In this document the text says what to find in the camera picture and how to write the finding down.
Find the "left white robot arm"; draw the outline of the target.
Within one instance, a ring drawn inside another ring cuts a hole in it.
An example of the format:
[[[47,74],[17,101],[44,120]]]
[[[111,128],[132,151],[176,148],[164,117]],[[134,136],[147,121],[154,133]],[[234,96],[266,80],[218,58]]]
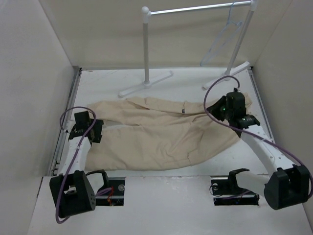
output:
[[[96,207],[95,193],[105,195],[110,183],[98,178],[91,186],[85,170],[87,154],[93,143],[101,141],[103,121],[89,108],[74,114],[75,124],[69,132],[69,149],[58,176],[52,177],[49,187],[55,204],[58,224],[71,216],[93,211]]]

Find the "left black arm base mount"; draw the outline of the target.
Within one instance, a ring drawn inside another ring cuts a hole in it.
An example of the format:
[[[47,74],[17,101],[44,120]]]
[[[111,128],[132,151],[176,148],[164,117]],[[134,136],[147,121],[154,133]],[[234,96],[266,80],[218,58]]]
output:
[[[91,171],[87,179],[96,195],[97,206],[123,206],[126,179],[109,177],[104,170]]]

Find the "beige trousers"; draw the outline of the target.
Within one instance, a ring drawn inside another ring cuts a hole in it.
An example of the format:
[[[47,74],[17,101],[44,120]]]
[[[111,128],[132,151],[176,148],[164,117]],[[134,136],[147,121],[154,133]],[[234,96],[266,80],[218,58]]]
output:
[[[89,106],[105,128],[86,169],[170,170],[201,164],[239,137],[206,114],[201,102],[154,97],[99,101]]]

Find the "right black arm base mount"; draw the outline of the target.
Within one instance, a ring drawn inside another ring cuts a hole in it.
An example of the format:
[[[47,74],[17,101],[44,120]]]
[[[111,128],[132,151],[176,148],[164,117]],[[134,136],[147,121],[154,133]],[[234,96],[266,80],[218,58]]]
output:
[[[240,188],[235,176],[241,172],[249,171],[240,168],[229,172],[227,176],[211,178],[209,191],[213,196],[215,206],[258,206],[260,196],[248,189]]]

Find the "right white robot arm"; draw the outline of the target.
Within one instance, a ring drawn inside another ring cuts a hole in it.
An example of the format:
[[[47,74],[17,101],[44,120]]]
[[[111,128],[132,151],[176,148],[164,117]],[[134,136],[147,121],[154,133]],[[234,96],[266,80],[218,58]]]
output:
[[[246,111],[245,96],[234,90],[204,110],[216,123],[232,129],[256,154],[269,179],[242,168],[229,173],[227,188],[231,193],[243,189],[263,196],[274,210],[302,204],[311,198],[313,180],[309,170],[287,158],[288,151],[279,147],[264,132],[259,120]]]

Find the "light blue wire hanger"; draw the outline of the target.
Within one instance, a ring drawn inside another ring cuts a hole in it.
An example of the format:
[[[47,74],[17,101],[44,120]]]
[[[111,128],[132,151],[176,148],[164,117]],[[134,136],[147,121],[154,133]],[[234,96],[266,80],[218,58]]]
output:
[[[213,60],[223,48],[233,40],[233,38],[238,34],[241,30],[243,21],[235,21],[232,18],[232,9],[235,7],[235,1],[231,4],[227,20],[224,28],[219,32],[216,39],[212,43],[211,47],[208,49],[207,53],[200,61],[200,66],[204,67],[209,64],[211,60]]]

